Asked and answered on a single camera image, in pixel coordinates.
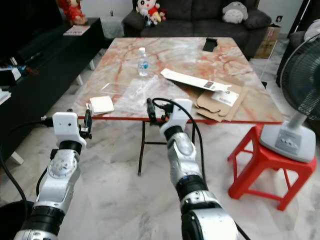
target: fan base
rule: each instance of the fan base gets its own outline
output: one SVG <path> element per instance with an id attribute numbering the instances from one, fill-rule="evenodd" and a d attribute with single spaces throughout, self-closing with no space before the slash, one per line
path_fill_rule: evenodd
<path id="1" fill-rule="evenodd" d="M 315 157 L 316 135 L 302 125 L 290 128 L 288 121 L 282 125 L 265 125 L 260 143 L 289 159 L 309 163 Z"/>

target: white napkin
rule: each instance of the white napkin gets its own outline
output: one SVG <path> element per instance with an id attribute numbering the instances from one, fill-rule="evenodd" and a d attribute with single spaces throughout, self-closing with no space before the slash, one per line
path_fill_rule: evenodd
<path id="1" fill-rule="evenodd" d="M 106 114 L 115 110 L 109 96 L 92 97 L 90 98 L 90 105 L 93 115 Z"/>

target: black cable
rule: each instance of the black cable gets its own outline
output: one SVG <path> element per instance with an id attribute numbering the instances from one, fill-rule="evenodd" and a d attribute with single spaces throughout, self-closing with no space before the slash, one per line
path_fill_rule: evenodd
<path id="1" fill-rule="evenodd" d="M 17 181 L 15 180 L 15 178 L 11 175 L 10 171 L 8 170 L 5 161 L 4 161 L 4 156 L 3 156 L 3 148 L 4 148 L 4 144 L 6 142 L 6 140 L 8 140 L 8 137 L 11 136 L 15 131 L 26 127 L 26 126 L 31 126 L 31 125 L 35 125 L 35 124 L 40 124 L 40 121 L 30 121 L 30 122 L 26 122 L 22 125 L 19 125 L 15 128 L 13 128 L 6 136 L 4 136 L 4 138 L 1 141 L 0 144 L 0 164 L 5 172 L 5 174 L 8 176 L 8 178 L 11 180 L 11 182 L 13 183 L 13 185 L 15 186 L 15 188 L 18 190 L 21 198 L 22 198 L 22 202 L 23 202 L 23 206 L 24 206 L 24 220 L 27 219 L 28 217 L 28 202 L 27 202 L 27 198 L 25 196 L 24 191 L 22 190 L 22 188 L 20 187 L 20 185 L 17 183 Z"/>
<path id="2" fill-rule="evenodd" d="M 36 187 L 35 187 L 35 194 L 38 197 L 39 196 L 39 188 L 40 188 L 40 183 L 42 181 L 42 179 L 44 178 L 45 174 L 47 173 L 47 168 L 44 169 L 43 173 L 41 174 L 38 182 L 36 183 Z"/>
<path id="3" fill-rule="evenodd" d="M 205 183 L 205 185 L 207 185 L 207 181 L 206 181 L 206 172 L 205 172 L 205 160 L 204 160 L 204 146 L 203 146 L 203 142 L 202 142 L 202 136 L 199 130 L 199 127 L 196 123 L 196 121 L 193 119 L 193 117 L 191 116 L 191 114 L 184 108 L 182 107 L 180 104 L 176 103 L 175 101 L 166 99 L 166 98 L 162 98 L 162 97 L 156 97 L 154 99 L 152 99 L 152 103 L 160 108 L 160 109 L 164 109 L 163 106 L 156 104 L 155 101 L 163 101 L 163 102 L 167 102 L 173 105 L 176 105 L 178 108 L 180 108 L 182 111 L 184 111 L 184 113 L 189 117 L 189 119 L 191 120 L 192 124 L 195 127 L 195 130 L 199 136 L 199 143 L 200 143 L 200 153 L 201 153 L 201 171 L 202 171 L 202 178 L 203 181 Z"/>
<path id="4" fill-rule="evenodd" d="M 202 142 L 202 136 L 200 133 L 200 130 L 198 128 L 198 125 L 196 123 L 196 121 L 193 119 L 193 117 L 191 116 L 191 114 L 184 109 L 180 104 L 176 103 L 175 101 L 166 99 L 166 98 L 162 98 L 162 97 L 156 97 L 154 99 L 152 99 L 152 103 L 160 108 L 160 109 L 164 109 L 164 106 L 158 105 L 156 104 L 155 101 L 163 101 L 163 102 L 167 102 L 173 105 L 176 105 L 178 108 L 180 108 L 182 111 L 184 111 L 184 113 L 189 117 L 189 119 L 191 120 L 191 122 L 194 124 L 196 132 L 199 136 L 199 143 L 200 143 L 200 151 L 201 151 L 201 171 L 202 171 L 202 177 L 203 177 L 203 181 L 205 182 L 205 184 L 207 185 L 207 181 L 206 181 L 206 172 L 205 172 L 205 161 L 204 161 L 204 147 L 203 147 L 203 142 Z M 244 237 L 245 240 L 251 240 L 248 235 L 243 231 L 243 229 L 236 223 L 234 222 L 236 225 L 237 230 L 241 233 L 241 235 Z"/>

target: red table edge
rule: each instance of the red table edge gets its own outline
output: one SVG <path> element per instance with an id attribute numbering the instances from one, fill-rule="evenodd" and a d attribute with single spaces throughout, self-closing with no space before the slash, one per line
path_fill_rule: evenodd
<path id="1" fill-rule="evenodd" d="M 120 117 L 120 116 L 92 116 L 93 120 L 123 120 L 123 121 L 144 121 L 149 122 L 148 117 Z M 223 120 L 222 122 L 218 122 L 212 119 L 197 119 L 195 120 L 197 123 L 203 124 L 266 124 L 266 125 L 280 125 L 282 121 L 226 121 Z"/>

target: fan grille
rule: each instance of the fan grille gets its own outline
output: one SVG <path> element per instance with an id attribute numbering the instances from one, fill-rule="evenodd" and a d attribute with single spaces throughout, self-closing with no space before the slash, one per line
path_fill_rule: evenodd
<path id="1" fill-rule="evenodd" d="M 304 42 L 289 58 L 281 74 L 288 103 L 309 119 L 320 120 L 320 39 Z"/>

